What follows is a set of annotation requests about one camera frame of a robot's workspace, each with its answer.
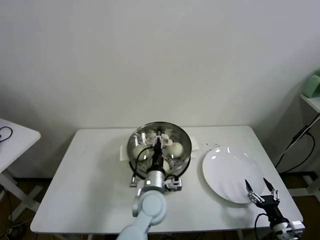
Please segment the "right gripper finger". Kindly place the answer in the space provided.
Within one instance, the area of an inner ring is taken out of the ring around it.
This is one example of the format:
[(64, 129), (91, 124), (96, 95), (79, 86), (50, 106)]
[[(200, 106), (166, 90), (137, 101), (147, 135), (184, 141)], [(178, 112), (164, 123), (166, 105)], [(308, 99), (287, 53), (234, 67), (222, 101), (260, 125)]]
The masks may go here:
[(270, 191), (271, 195), (273, 196), (273, 200), (278, 201), (279, 200), (279, 191), (275, 190), (273, 185), (266, 178), (263, 178), (263, 181), (264, 181), (266, 187), (268, 188), (268, 190)]
[(245, 185), (246, 185), (247, 196), (249, 200), (254, 204), (262, 203), (263, 199), (253, 191), (251, 185), (247, 180), (245, 180)]

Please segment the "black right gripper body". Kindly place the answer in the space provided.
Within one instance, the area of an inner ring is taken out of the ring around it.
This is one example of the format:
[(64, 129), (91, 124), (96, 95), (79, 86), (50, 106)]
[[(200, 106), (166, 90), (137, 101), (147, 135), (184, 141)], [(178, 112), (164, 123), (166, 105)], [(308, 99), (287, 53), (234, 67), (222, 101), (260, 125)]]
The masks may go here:
[(255, 205), (263, 209), (268, 217), (270, 223), (280, 223), (284, 220), (281, 211), (278, 208), (279, 200), (274, 200), (272, 195), (261, 196), (263, 201), (258, 201)]

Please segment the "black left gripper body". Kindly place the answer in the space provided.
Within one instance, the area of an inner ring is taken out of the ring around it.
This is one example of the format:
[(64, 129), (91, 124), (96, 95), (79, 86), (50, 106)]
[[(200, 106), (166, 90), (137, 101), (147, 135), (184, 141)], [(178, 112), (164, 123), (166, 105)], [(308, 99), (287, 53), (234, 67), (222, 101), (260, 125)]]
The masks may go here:
[(162, 171), (163, 166), (164, 166), (163, 150), (160, 147), (155, 146), (153, 148), (151, 169), (156, 171)]

